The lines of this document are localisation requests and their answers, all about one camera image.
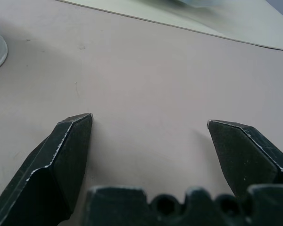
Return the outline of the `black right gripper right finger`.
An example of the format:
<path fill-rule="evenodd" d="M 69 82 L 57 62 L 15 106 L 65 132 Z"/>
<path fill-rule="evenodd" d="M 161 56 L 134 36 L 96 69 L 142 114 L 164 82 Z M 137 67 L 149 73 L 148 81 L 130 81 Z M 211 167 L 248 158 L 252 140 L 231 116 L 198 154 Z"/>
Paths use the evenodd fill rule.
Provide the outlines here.
<path fill-rule="evenodd" d="M 235 196 L 249 186 L 283 184 L 283 152 L 256 128 L 236 122 L 209 120 L 223 175 Z"/>

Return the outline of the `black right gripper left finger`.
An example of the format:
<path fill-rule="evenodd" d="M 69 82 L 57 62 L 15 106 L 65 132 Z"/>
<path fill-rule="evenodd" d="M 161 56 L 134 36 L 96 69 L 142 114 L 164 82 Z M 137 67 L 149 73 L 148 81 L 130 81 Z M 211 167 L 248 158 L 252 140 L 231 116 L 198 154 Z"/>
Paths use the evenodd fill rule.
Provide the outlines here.
<path fill-rule="evenodd" d="M 93 116 L 68 117 L 27 156 L 0 195 L 0 226 L 56 226 L 74 212 Z"/>

